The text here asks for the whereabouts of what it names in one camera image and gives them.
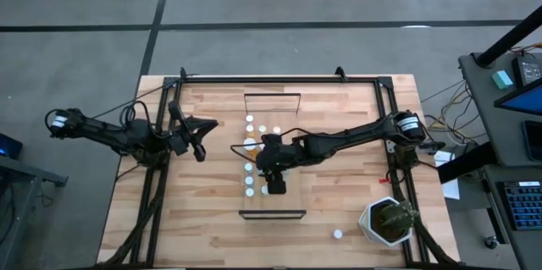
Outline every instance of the computer screen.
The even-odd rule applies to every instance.
[[[542,82],[537,80],[503,99],[495,102],[497,107],[522,113],[542,115]]]

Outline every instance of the keyboard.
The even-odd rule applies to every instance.
[[[499,182],[515,230],[542,230],[542,181]]]

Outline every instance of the cable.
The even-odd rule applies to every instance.
[[[468,139],[476,139],[476,138],[479,138],[479,137],[485,136],[485,135],[487,135],[487,133],[483,133],[482,135],[475,135],[475,136],[472,136],[472,137],[468,137]]]
[[[54,203],[53,198],[45,195],[45,193],[43,192],[43,188],[41,188],[41,194],[37,198],[41,198],[41,206],[42,207],[50,207]]]
[[[288,130],[287,132],[285,132],[285,133],[282,134],[282,135],[285,135],[285,134],[287,134],[288,132],[291,132],[291,131],[293,131],[293,129]],[[243,159],[245,159],[245,160],[247,160],[247,161],[250,161],[250,162],[252,162],[252,163],[256,163],[256,161],[254,161],[254,160],[252,160],[251,158],[249,158],[249,157],[243,155],[242,153],[236,151],[236,150],[234,149],[234,147],[258,146],[258,145],[260,145],[260,144],[262,144],[262,143],[263,143],[263,142],[256,142],[256,143],[250,143],[250,144],[235,144],[235,145],[230,145],[230,150],[231,150],[235,155],[237,155],[237,156],[239,156],[239,157],[242,157]]]
[[[430,168],[434,168],[434,169],[438,169],[437,167],[435,167],[433,164],[430,164],[430,163],[426,163],[424,161],[421,161],[421,160],[418,160],[418,162],[420,164],[423,164],[423,165],[426,165],[426,166],[429,166]]]
[[[136,118],[136,105],[141,104],[143,106],[143,110],[145,111],[145,118],[147,119],[147,126],[149,131],[151,131],[157,138],[159,139],[165,139],[168,136],[167,135],[160,135],[151,124],[151,118],[149,116],[149,110],[147,108],[147,105],[142,101],[135,101],[132,104],[122,108],[122,111],[120,111],[119,115],[119,123],[122,126],[122,129],[126,129],[126,125],[133,121],[134,118]]]
[[[133,171],[133,170],[136,169],[136,168],[139,168],[140,166],[141,166],[140,164],[137,164],[137,165],[135,165],[133,168],[130,168],[129,170],[123,172],[122,174],[120,174],[119,176],[117,176],[117,178],[115,179],[115,182],[119,181],[120,177],[126,175],[127,173]]]
[[[469,125],[469,124],[471,124],[472,122],[474,122],[479,116],[480,116],[480,114],[477,114],[474,118],[472,118],[471,120],[469,120],[468,122],[466,122],[463,126],[460,126],[460,127],[456,128],[456,130],[463,129],[463,128],[466,127],[467,125]]]
[[[153,88],[153,89],[151,89],[150,91],[147,91],[147,92],[143,93],[142,95],[140,95],[140,96],[138,96],[138,97],[136,97],[136,98],[133,98],[133,99],[127,101],[127,102],[124,102],[124,103],[122,103],[122,104],[120,104],[120,105],[118,105],[118,106],[115,106],[115,107],[113,107],[113,108],[111,108],[111,109],[109,109],[109,110],[106,110],[106,111],[103,112],[103,113],[97,114],[97,115],[95,115],[95,116],[92,117],[92,118],[99,118],[99,117],[102,117],[104,114],[111,113],[112,111],[115,111],[115,110],[117,110],[117,109],[119,109],[119,108],[121,108],[121,107],[123,107],[123,106],[125,106],[125,105],[128,105],[128,104],[130,104],[130,103],[132,103],[132,102],[135,102],[135,101],[139,100],[140,98],[142,98],[142,97],[144,97],[144,96],[146,96],[146,95],[149,95],[149,94],[153,93],[154,91],[157,91],[157,90],[160,90],[160,89],[163,89],[163,88],[169,88],[170,86],[172,86],[172,85],[174,85],[174,84],[176,84],[176,82],[169,82],[169,83],[163,84],[163,85],[161,85],[161,86],[159,86],[159,87]]]
[[[422,125],[422,128],[423,130],[425,131],[425,133],[427,134],[427,136],[429,137],[429,139],[433,142],[433,143],[436,143],[436,141],[433,139],[433,136],[429,133],[429,131],[427,130],[427,127],[425,127],[425,125],[423,125],[423,123],[420,122],[420,124]]]
[[[427,101],[427,100],[429,100],[429,99],[431,99],[431,98],[433,98],[433,97],[435,97],[435,96],[438,96],[440,93],[442,93],[442,92],[444,92],[444,91],[448,91],[449,89],[451,89],[451,88],[453,88],[453,87],[455,87],[455,86],[461,84],[461,83],[464,82],[464,81],[465,81],[465,80],[460,80],[460,81],[458,81],[457,83],[455,83],[455,84],[453,84],[453,85],[451,85],[451,86],[448,86],[448,87],[446,87],[445,89],[443,89],[443,90],[441,90],[441,91],[439,91],[439,92],[433,94],[432,96],[429,96],[429,97],[424,98],[421,102],[425,102],[425,101]]]
[[[55,108],[55,109],[49,110],[49,112],[45,114],[45,118],[44,118],[45,127],[47,127],[47,130],[49,130],[49,132],[52,132],[51,125],[49,125],[47,121],[49,120],[49,116],[51,115],[51,113],[56,113],[57,111],[60,111],[60,109]]]
[[[386,180],[388,182],[390,182],[392,184],[390,174],[391,174],[391,170],[388,169],[388,171],[386,172],[385,178],[386,178]],[[406,176],[407,176],[407,174],[403,171],[403,177],[401,179],[399,179],[399,181],[397,181],[397,184],[400,184],[401,182],[405,181],[405,179],[407,178]]]
[[[441,116],[442,116],[442,121],[444,122],[445,125],[448,125],[448,123],[446,123],[446,114],[448,113],[448,109],[450,109],[451,104],[452,104],[452,103],[454,102],[454,100],[457,98],[456,94],[457,94],[457,92],[459,92],[460,89],[461,89],[461,87],[459,86],[459,87],[457,88],[456,92],[454,92],[454,94],[451,96],[451,99],[450,99],[450,101],[448,102],[448,104],[446,104],[446,105],[445,105],[444,107],[442,107],[442,109],[440,110],[440,114],[441,114]],[[446,129],[446,135],[448,136],[448,138],[449,138],[452,142],[456,143],[457,145],[460,145],[460,146],[463,146],[463,145],[464,145],[463,143],[457,143],[457,141],[455,141],[455,140],[450,136],[450,132],[447,131],[447,129]]]
[[[465,107],[465,109],[463,110],[463,112],[462,112],[460,115],[458,115],[458,116],[456,117],[456,119],[454,119],[454,124],[451,126],[452,129],[456,129],[457,120],[458,120],[460,117],[464,116],[465,113],[467,113],[468,107],[471,106],[471,102],[472,102],[472,101],[473,101],[473,99],[470,98],[470,100],[468,100],[467,106]]]
[[[434,116],[430,115],[430,114],[424,114],[423,115],[425,118],[432,118],[434,119],[434,122],[428,127],[428,130],[431,131],[431,132],[446,132],[448,129],[449,131],[451,131],[451,133],[457,138],[457,139],[460,139],[460,140],[463,140],[465,139],[467,136],[464,135],[461,131],[458,131],[458,130],[455,130],[455,129],[452,129],[450,127],[450,125],[446,125],[444,126],[444,124],[439,121],[437,118],[435,118]],[[435,123],[438,123],[440,126],[442,126],[443,128],[442,129],[435,129],[434,127],[436,126],[433,126]]]
[[[531,44],[531,45],[528,45],[528,46],[523,46],[523,47],[521,47],[521,46],[518,46],[518,47],[512,47],[512,48],[510,48],[509,51],[510,51],[510,52],[514,52],[514,53],[516,53],[516,54],[520,54],[520,53],[521,53],[521,54],[524,54],[524,53],[526,53],[526,52],[529,52],[529,51],[531,51],[531,50],[534,50],[534,49],[536,49],[536,48],[541,48],[541,47],[542,47],[542,41],[536,42],[536,43]]]
[[[383,117],[381,120],[378,120],[376,125],[373,126],[373,129],[376,129],[378,128],[380,125],[382,125],[386,119],[390,116],[391,114],[388,114],[387,116]],[[334,135],[328,135],[328,134],[315,134],[315,133],[312,133],[306,129],[302,129],[302,128],[299,128],[299,127],[295,127],[293,129],[290,129],[288,131],[286,131],[285,133],[283,134],[280,134],[280,136],[283,136],[283,135],[287,135],[289,134],[290,132],[292,131],[302,131],[304,133],[306,133],[307,135],[312,135],[312,136],[315,136],[315,137],[318,137],[318,138],[324,138],[324,139],[337,139],[337,137],[335,137]],[[359,134],[350,134],[350,135],[343,135],[341,136],[341,139],[349,139],[351,137],[355,137],[355,136],[358,136]]]
[[[0,245],[2,245],[3,242],[6,240],[6,238],[8,237],[9,231],[11,231],[11,227],[13,227],[14,222],[15,222],[15,199],[14,199],[14,186],[13,186],[13,184],[9,185],[9,190],[11,191],[11,199],[9,201],[8,207],[11,207],[11,221],[9,222],[8,229],[6,230],[6,232],[4,232],[2,238],[0,239]]]

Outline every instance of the white paper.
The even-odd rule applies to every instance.
[[[455,158],[456,155],[450,152],[438,151],[436,154],[434,154],[434,162],[436,167],[439,167],[440,165]],[[443,184],[442,191],[444,192],[444,197],[459,200],[459,184],[457,183],[457,179],[453,179]]]

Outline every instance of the potted plant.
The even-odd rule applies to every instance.
[[[400,203],[385,197],[365,208],[359,226],[369,240],[394,246],[412,237],[412,226],[418,215],[410,202]]]

